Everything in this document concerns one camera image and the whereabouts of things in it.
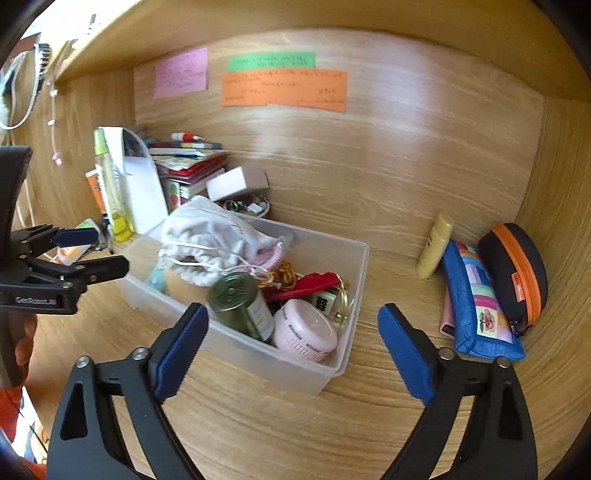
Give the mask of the left hand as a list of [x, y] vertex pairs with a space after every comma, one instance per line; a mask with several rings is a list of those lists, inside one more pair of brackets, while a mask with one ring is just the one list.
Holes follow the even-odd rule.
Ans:
[[29, 373], [29, 364], [33, 354], [34, 336], [37, 325], [37, 316], [31, 313], [16, 312], [10, 319], [15, 360], [21, 370], [20, 385], [25, 382]]

